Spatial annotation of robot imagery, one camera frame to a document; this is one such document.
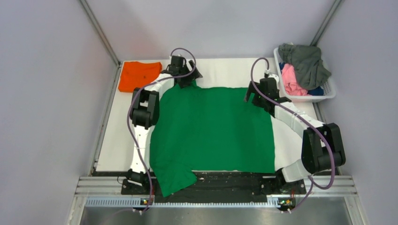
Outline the green t shirt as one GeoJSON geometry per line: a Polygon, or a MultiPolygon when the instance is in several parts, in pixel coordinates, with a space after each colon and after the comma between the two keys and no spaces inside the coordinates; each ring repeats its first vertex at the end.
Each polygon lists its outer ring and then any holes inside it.
{"type": "Polygon", "coordinates": [[[246,92],[193,85],[163,94],[150,166],[164,197],[194,184],[195,171],[275,171],[271,116],[246,103],[246,92]]]}

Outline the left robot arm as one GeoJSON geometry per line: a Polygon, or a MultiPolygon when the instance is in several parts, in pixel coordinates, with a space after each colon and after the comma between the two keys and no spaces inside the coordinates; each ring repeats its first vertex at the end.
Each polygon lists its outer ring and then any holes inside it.
{"type": "Polygon", "coordinates": [[[127,126],[134,143],[134,152],[142,165],[137,171],[136,160],[132,161],[126,177],[140,194],[153,194],[153,182],[150,174],[150,140],[153,129],[160,118],[160,100],[164,93],[174,86],[181,89],[201,78],[196,58],[188,61],[181,55],[172,55],[170,63],[154,81],[135,88],[127,115],[127,126]]]}

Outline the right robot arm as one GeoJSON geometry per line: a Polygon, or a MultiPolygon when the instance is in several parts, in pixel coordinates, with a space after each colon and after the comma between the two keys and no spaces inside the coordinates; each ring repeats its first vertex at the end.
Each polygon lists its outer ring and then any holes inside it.
{"type": "Polygon", "coordinates": [[[336,168],[346,163],[339,126],[314,119],[290,99],[281,97],[274,78],[250,81],[244,101],[249,100],[302,139],[300,159],[276,171],[275,187],[279,192],[288,193],[297,181],[325,170],[331,170],[334,175],[336,168]]]}

